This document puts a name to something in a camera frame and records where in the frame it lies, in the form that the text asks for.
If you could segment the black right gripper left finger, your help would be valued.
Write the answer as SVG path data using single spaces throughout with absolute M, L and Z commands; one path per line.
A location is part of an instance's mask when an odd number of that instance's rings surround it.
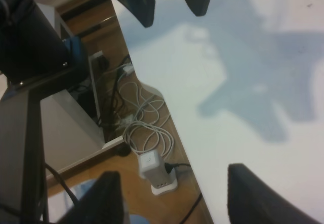
M 123 223 L 120 174 L 104 172 L 58 223 Z

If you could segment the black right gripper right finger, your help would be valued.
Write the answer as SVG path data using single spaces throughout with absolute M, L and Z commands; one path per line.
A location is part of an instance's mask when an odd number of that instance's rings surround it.
M 228 165 L 227 210 L 230 223 L 318 223 L 244 164 Z

